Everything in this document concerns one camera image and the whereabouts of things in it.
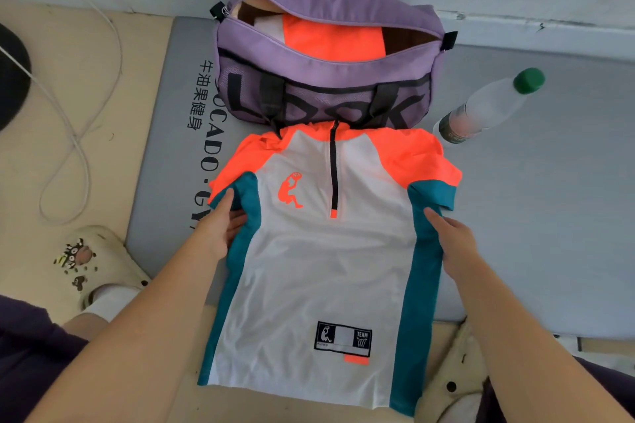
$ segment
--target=floor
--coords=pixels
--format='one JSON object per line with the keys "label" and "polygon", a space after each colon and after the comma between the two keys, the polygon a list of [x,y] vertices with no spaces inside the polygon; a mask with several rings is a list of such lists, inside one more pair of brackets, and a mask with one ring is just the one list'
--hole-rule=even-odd
{"label": "floor", "polygon": [[[93,185],[83,215],[67,226],[44,223],[37,210],[41,187],[69,143],[62,123],[37,88],[16,119],[0,132],[0,293],[47,308],[56,322],[77,312],[76,291],[63,285],[52,265],[64,235],[76,227],[103,224],[122,238],[135,194],[171,19],[109,14],[123,43],[123,75],[106,110],[83,139]],[[88,10],[27,5],[0,0],[0,21],[29,50],[35,74],[65,107],[72,124],[83,126],[115,77],[114,35]],[[44,197],[44,208],[64,216],[81,194],[81,171],[71,156]],[[319,404],[241,389],[197,387],[195,381],[215,309],[206,307],[195,351],[170,417],[171,422],[218,421],[406,421],[392,410]],[[442,358],[454,325],[436,323],[428,373]],[[583,340],[587,351],[635,356],[627,342]]]}

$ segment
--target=cord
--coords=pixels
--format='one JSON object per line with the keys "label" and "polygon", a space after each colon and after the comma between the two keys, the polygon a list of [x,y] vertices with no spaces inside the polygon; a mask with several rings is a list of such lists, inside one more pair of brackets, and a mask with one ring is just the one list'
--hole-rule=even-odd
{"label": "cord", "polygon": [[[79,133],[79,135],[77,135],[75,133],[75,130],[73,129],[73,126],[71,125],[70,121],[68,120],[68,116],[66,115],[66,112],[64,112],[64,109],[62,108],[62,106],[59,103],[59,101],[52,94],[52,91],[48,90],[44,86],[44,84],[41,83],[35,77],[35,75],[33,75],[24,66],[22,66],[20,64],[20,62],[15,60],[15,58],[4,49],[4,47],[0,46],[0,52],[2,52],[5,56],[7,56],[25,74],[27,74],[30,77],[30,79],[33,82],[35,82],[36,85],[40,88],[40,90],[43,92],[43,94],[46,96],[46,98],[51,102],[53,108],[55,109],[55,111],[59,115],[60,119],[64,123],[64,127],[66,129],[66,134],[68,135],[68,138],[70,139],[70,141],[72,143],[72,147],[68,150],[66,155],[62,158],[61,162],[59,163],[59,165],[57,166],[55,171],[52,173],[52,175],[46,180],[46,183],[44,184],[44,187],[42,188],[42,192],[40,192],[40,197],[39,197],[39,202],[38,202],[38,209],[39,209],[40,216],[46,222],[49,222],[51,224],[56,224],[56,225],[68,224],[69,222],[71,222],[74,219],[76,219],[77,217],[79,217],[84,212],[84,209],[86,209],[86,205],[88,204],[88,197],[90,195],[90,188],[91,188],[90,168],[88,166],[88,159],[86,157],[86,154],[84,153],[84,149],[82,149],[82,146],[80,145],[80,141],[81,141],[82,137],[84,137],[84,135],[86,134],[88,129],[90,129],[90,127],[93,125],[95,120],[102,113],[102,111],[104,110],[104,108],[108,104],[109,100],[111,99],[111,97],[112,97],[117,85],[119,84],[119,79],[121,78],[121,67],[123,65],[123,50],[121,50],[121,37],[119,35],[119,32],[118,32],[116,26],[112,23],[112,21],[99,8],[97,8],[95,6],[95,4],[93,4],[93,2],[91,2],[90,0],[81,0],[81,1],[84,2],[85,4],[91,6],[92,9],[96,10],[99,13],[99,15],[107,22],[107,24],[110,26],[110,28],[112,29],[113,33],[115,34],[115,37],[117,38],[117,49],[119,51],[119,67],[117,68],[117,76],[115,78],[115,81],[113,82],[112,87],[108,91],[108,94],[106,95],[106,98],[100,104],[100,106],[99,106],[98,110],[95,112],[95,114],[93,114],[93,116],[88,120],[88,122],[84,126],[84,129]],[[58,219],[51,218],[48,215],[46,215],[46,212],[44,211],[44,209],[42,207],[42,200],[44,198],[44,193],[48,189],[48,187],[51,184],[51,182],[59,175],[62,167],[64,166],[64,164],[66,164],[66,162],[68,160],[68,156],[70,156],[70,154],[74,150],[77,152],[77,155],[79,156],[80,162],[82,164],[83,173],[84,173],[84,193],[82,195],[81,204],[80,204],[79,208],[74,213],[72,213],[71,216],[68,216],[67,218],[58,218]]]}

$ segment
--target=orange logo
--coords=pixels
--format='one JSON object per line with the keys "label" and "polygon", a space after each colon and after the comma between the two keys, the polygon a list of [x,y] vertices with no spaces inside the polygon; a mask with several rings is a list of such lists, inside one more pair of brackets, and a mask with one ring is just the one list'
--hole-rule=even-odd
{"label": "orange logo", "polygon": [[297,186],[298,181],[301,178],[302,178],[302,174],[300,174],[299,172],[291,173],[289,177],[284,180],[284,182],[282,183],[282,186],[280,186],[280,190],[278,191],[278,199],[280,199],[283,203],[286,203],[286,204],[290,204],[290,203],[295,204],[295,207],[297,209],[304,206],[301,204],[298,204],[298,200],[295,198],[295,195],[289,194],[289,191],[294,189]]}

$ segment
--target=gray mat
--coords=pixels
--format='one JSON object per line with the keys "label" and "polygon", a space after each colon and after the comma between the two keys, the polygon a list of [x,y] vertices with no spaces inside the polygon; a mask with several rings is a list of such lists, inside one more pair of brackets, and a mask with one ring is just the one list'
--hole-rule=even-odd
{"label": "gray mat", "polygon": [[[127,239],[151,276],[206,210],[206,179],[247,134],[266,130],[225,119],[213,82],[199,86],[208,89],[204,113],[195,116],[201,128],[187,127],[205,61],[213,60],[214,24],[177,18],[172,28]],[[485,258],[547,328],[633,338],[635,66],[457,46],[421,126],[430,130],[475,90],[531,66],[544,70],[545,87],[503,125],[446,152],[464,172],[453,216],[472,227]],[[207,137],[210,116],[222,132]],[[224,276],[219,267],[209,302],[218,300]],[[443,274],[435,318],[463,316]]]}

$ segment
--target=dark purple shorts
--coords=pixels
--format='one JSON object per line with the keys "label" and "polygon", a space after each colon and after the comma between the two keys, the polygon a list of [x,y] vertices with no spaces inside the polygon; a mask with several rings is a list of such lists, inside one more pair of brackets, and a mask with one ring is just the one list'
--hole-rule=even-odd
{"label": "dark purple shorts", "polygon": [[[0,295],[0,421],[22,423],[87,343],[53,324],[45,309]],[[578,361],[635,416],[635,378]],[[476,423],[504,421],[487,379]]]}
{"label": "dark purple shorts", "polygon": [[0,295],[0,421],[23,422],[87,343],[45,309]]}

